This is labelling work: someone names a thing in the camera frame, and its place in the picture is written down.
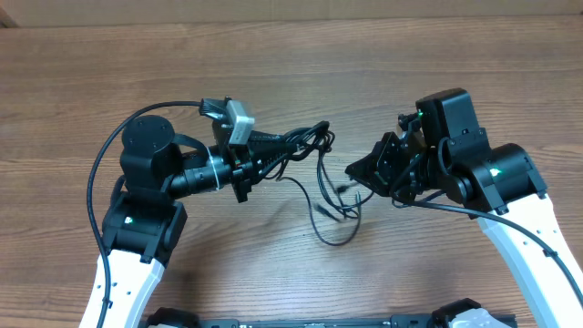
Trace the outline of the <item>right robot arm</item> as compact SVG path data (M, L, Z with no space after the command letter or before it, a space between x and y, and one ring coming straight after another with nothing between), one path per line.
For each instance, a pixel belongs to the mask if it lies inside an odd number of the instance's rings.
M462 88L423 97L415 107L346 174L394 205L477 220L537 324L581 326L582 270L532 158L515 143L491 147Z

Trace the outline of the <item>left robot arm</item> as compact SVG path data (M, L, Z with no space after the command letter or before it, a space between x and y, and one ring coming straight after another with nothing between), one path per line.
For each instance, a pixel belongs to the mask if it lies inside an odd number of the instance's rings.
M181 199L231 185L237 201L299 145L289 136L217 118L215 145L177 133L160 116L122 129L123 170L98 233L100 255L83 327L137 327L184 229Z

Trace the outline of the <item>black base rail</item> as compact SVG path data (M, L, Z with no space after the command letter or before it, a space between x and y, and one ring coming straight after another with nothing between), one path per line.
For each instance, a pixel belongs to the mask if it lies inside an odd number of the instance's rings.
M138 324L148 327L192 328L431 328L431 327L512 327L514 314L492 314L479 302L465 298L431 313L398 313L380 318L259 320L202 319L195 313L162 307Z

